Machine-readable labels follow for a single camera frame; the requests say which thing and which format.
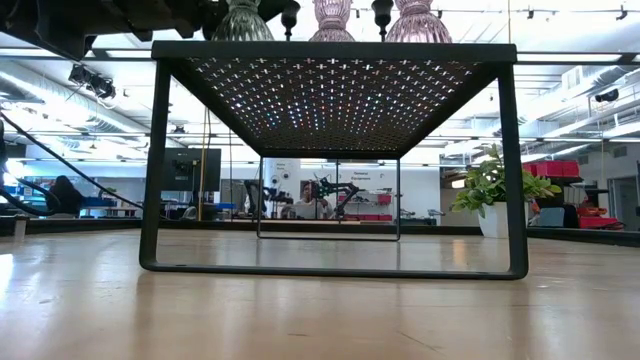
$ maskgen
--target ceiling light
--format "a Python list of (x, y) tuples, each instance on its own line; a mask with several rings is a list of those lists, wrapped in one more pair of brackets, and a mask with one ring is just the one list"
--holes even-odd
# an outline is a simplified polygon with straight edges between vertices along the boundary
[(640, 122), (617, 126), (611, 130), (605, 131), (603, 136), (605, 138), (612, 138), (612, 137), (631, 134), (637, 131), (640, 131)]
[(518, 54), (519, 62), (551, 62), (551, 63), (580, 63), (580, 62), (616, 62), (620, 60), (622, 55), (619, 54), (589, 54), (589, 53), (572, 53), (572, 54), (553, 54), (553, 53), (520, 53)]
[(584, 149), (587, 146), (589, 146), (589, 145), (574, 146), (572, 148), (568, 148), (568, 149), (564, 149), (562, 151), (558, 151), (557, 153), (553, 154), (553, 156), (562, 156), (562, 155), (571, 154), (572, 152), (576, 152), (578, 150)]
[(471, 136), (428, 136), (427, 141), (465, 141), (471, 140)]
[(599, 94), (595, 96), (596, 102), (613, 102), (618, 100), (618, 98), (620, 97), (620, 92), (618, 91), (618, 89), (613, 89), (609, 92), (606, 92), (604, 94)]
[(151, 50), (107, 50), (112, 58), (151, 59)]
[(525, 164), (525, 163), (528, 163), (528, 162), (544, 159), (547, 156), (549, 156), (549, 154), (527, 154), (527, 155), (521, 155), (520, 156), (520, 162)]
[[(229, 143), (215, 143), (215, 144), (209, 144), (209, 149), (218, 149), (220, 147), (225, 147), (225, 146), (244, 146), (244, 144), (229, 144)], [(202, 148), (207, 148), (207, 145), (202, 146), (202, 145), (189, 145), (188, 146), (189, 149), (202, 149)]]
[(89, 133), (89, 136), (97, 136), (97, 137), (145, 137), (147, 134), (145, 133)]
[(580, 138), (543, 138), (543, 141), (549, 141), (549, 142), (601, 142), (602, 139), (594, 139), (594, 138), (584, 138), (584, 139), (580, 139)]
[(0, 49), (0, 56), (16, 56), (16, 57), (51, 57), (51, 58), (59, 58), (60, 56), (43, 49), (37, 48), (9, 48), (9, 49)]
[(615, 138), (615, 139), (609, 139), (609, 142), (640, 143), (640, 138)]

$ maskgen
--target track light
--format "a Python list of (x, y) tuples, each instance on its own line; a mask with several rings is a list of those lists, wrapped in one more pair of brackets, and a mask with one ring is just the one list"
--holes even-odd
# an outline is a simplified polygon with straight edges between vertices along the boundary
[(624, 20), (629, 15), (629, 12), (624, 9), (624, 5), (620, 5), (620, 16), (616, 18), (617, 21)]
[(171, 132), (174, 134), (186, 134), (186, 131), (184, 131), (184, 125), (176, 125), (176, 128)]
[(596, 95), (595, 99), (597, 102), (603, 102), (603, 101), (613, 102), (618, 100), (619, 97), (620, 97), (620, 93), (618, 92), (618, 89), (613, 89), (607, 93)]

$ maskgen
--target white planter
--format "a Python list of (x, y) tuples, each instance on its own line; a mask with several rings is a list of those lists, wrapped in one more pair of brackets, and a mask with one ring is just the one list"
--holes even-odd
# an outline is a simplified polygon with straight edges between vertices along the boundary
[[(529, 217), (529, 204), (524, 205), (525, 226)], [(507, 225), (507, 203), (496, 202), (492, 206), (487, 204), (484, 207), (484, 218), (478, 214), (480, 229), (485, 237), (496, 239), (509, 238), (509, 226)]]

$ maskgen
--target wooden floor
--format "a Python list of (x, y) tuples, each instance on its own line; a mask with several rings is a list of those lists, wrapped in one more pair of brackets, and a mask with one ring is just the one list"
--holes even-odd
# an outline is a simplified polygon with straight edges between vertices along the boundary
[[(150, 273), (139, 231), (0, 244), (0, 359), (638, 359), (640, 249), (531, 240), (517, 282)], [(503, 242), (163, 231), (176, 263), (504, 270)]]

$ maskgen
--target fluorescent light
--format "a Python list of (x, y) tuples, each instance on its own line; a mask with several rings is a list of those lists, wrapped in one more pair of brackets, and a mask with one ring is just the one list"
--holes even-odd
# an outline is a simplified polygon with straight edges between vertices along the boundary
[(38, 56), (38, 57), (51, 57), (51, 58), (59, 58), (60, 56), (44, 50), (37, 48), (9, 48), (9, 49), (0, 49), (0, 56)]
[(82, 136), (79, 131), (27, 131), (33, 136)]
[(564, 149), (562, 151), (558, 151), (557, 153), (553, 154), (554, 156), (562, 156), (562, 155), (567, 155), (567, 154), (571, 154), (572, 152), (576, 152), (578, 150), (584, 149), (585, 147), (587, 147), (589, 145), (580, 145), (580, 146), (574, 146), (572, 148), (568, 148), (568, 149)]
[(464, 180), (456, 180), (451, 182), (451, 187), (454, 189), (464, 188)]
[(181, 137), (181, 138), (203, 138), (207, 137), (207, 134), (181, 134), (181, 133), (168, 133), (168, 138)]
[(620, 60), (622, 55), (619, 54), (588, 54), (588, 53), (573, 53), (573, 54), (518, 54), (519, 62), (615, 62)]
[(549, 141), (549, 142), (581, 142), (581, 143), (585, 143), (585, 142), (601, 142), (602, 139), (594, 139), (594, 138), (584, 138), (584, 139), (580, 139), (580, 138), (543, 138), (543, 141)]
[(527, 155), (521, 155), (520, 156), (520, 162), (525, 164), (528, 162), (532, 162), (532, 161), (536, 161), (536, 160), (540, 160), (543, 158), (546, 158), (547, 156), (549, 156), (549, 154), (527, 154)]
[(640, 142), (639, 138), (615, 138), (615, 139), (609, 139), (610, 142), (617, 142), (617, 143), (637, 143)]
[[(243, 144), (234, 144), (234, 143), (215, 143), (215, 144), (209, 144), (209, 149), (218, 149), (221, 146), (244, 146)], [(189, 149), (202, 149), (202, 148), (206, 148), (207, 145), (202, 146), (202, 145), (189, 145), (187, 148)]]
[(107, 50), (113, 58), (151, 59), (151, 50)]
[(145, 137), (145, 133), (89, 133), (89, 136), (108, 137)]
[(604, 137), (616, 137), (640, 131), (640, 122), (617, 126), (604, 132)]
[(464, 141), (471, 140), (471, 136), (427, 136), (427, 141)]
[(490, 143), (501, 143), (502, 142), (502, 138), (498, 138), (498, 137), (494, 137), (494, 138), (481, 137), (481, 138), (478, 138), (478, 141), (490, 142)]

